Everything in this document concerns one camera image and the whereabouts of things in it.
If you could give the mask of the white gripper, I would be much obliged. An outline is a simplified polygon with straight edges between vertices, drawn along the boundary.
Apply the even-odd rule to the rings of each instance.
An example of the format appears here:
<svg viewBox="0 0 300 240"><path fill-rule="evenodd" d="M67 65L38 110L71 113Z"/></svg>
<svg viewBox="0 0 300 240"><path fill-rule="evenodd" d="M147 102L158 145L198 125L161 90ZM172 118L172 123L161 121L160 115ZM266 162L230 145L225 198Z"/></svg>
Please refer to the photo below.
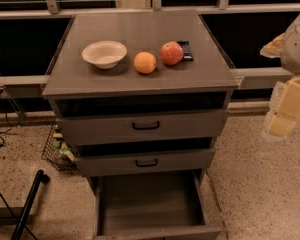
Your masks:
<svg viewBox="0 0 300 240"><path fill-rule="evenodd" d="M282 67L300 75L300 14L282 33L260 50L267 58L280 58ZM300 121L300 77L277 82L264 120L262 136L268 142L284 140Z"/></svg>

